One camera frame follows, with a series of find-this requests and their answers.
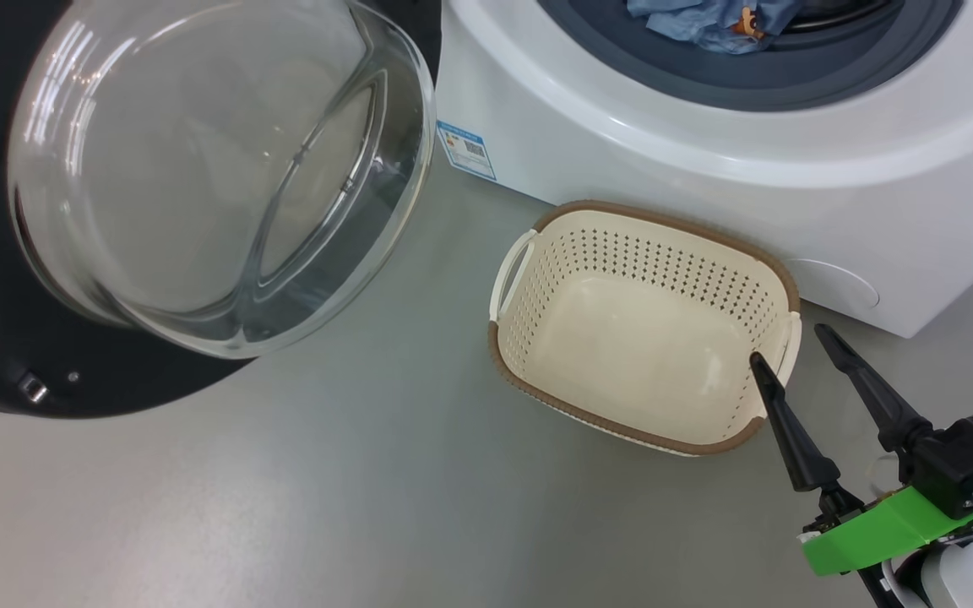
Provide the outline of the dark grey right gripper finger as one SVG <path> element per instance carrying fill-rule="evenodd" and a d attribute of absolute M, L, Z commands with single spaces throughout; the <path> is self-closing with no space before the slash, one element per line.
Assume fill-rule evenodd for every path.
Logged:
<path fill-rule="evenodd" d="M 814 326 L 834 368 L 845 374 L 878 428 L 878 442 L 887 453 L 911 453 L 919 440 L 933 435 L 933 424 L 919 415 L 899 393 L 829 324 Z"/>
<path fill-rule="evenodd" d="M 750 354 L 749 366 L 792 488 L 796 492 L 807 492 L 837 485 L 840 470 L 816 447 L 789 408 L 784 386 L 759 351 Z"/>

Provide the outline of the black and green right gripper body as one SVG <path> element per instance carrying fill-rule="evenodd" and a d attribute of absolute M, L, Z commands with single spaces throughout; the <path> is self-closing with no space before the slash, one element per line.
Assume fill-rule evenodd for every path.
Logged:
<path fill-rule="evenodd" d="M 910 462 L 903 488 L 804 528 L 801 551 L 816 576 L 877 566 L 973 524 L 973 415 L 900 454 Z"/>

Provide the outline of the light blue printed garment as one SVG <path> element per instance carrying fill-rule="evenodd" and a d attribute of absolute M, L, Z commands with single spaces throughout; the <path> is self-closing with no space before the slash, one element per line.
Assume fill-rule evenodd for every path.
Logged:
<path fill-rule="evenodd" d="M 761 52 L 786 30 L 806 0 L 625 0 L 648 30 L 708 52 Z"/>

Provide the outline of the glass washing machine door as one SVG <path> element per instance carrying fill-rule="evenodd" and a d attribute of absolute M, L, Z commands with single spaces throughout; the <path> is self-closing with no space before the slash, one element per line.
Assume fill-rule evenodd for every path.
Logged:
<path fill-rule="evenodd" d="M 0 0 L 0 413 L 223 381 L 381 269 L 443 0 Z"/>

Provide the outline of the white front-load washing machine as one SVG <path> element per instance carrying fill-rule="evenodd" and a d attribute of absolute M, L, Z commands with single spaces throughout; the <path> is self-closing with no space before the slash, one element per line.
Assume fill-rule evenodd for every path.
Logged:
<path fill-rule="evenodd" d="M 973 0 L 903 73 L 781 112 L 673 99 L 592 57 L 538 0 L 441 0 L 440 121 L 499 185 L 688 218 L 867 280 L 846 314 L 911 338 L 973 285 Z"/>

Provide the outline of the stainless steel washing machine drum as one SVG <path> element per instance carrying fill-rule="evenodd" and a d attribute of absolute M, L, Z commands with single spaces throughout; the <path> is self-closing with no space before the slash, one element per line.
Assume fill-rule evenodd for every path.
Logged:
<path fill-rule="evenodd" d="M 884 10 L 897 0 L 801 0 L 801 8 L 783 35 L 830 30 Z"/>

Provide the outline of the round white filter cover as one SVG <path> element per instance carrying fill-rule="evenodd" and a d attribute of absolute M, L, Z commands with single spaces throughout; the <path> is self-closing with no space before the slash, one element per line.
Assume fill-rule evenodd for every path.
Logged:
<path fill-rule="evenodd" d="M 868 311 L 879 304 L 879 293 L 867 280 L 848 269 L 818 259 L 793 258 L 784 262 L 801 299 L 841 314 Z"/>

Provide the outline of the cream perforated laundry basket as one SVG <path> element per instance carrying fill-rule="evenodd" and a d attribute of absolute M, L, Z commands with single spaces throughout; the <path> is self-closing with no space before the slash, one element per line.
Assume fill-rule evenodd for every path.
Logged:
<path fill-rule="evenodd" d="M 786 385 L 801 300 L 786 265 L 703 225 L 626 205 L 559 205 L 511 246 L 489 303 L 499 374 L 556 412 L 683 457 L 767 423 L 750 357 Z"/>

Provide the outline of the blue energy label sticker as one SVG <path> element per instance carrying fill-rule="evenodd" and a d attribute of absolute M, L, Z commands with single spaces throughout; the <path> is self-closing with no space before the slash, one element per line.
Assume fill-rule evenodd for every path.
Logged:
<path fill-rule="evenodd" d="M 491 182 L 497 181 L 497 173 L 481 136 L 440 120 L 436 121 L 436 129 L 453 168 Z"/>

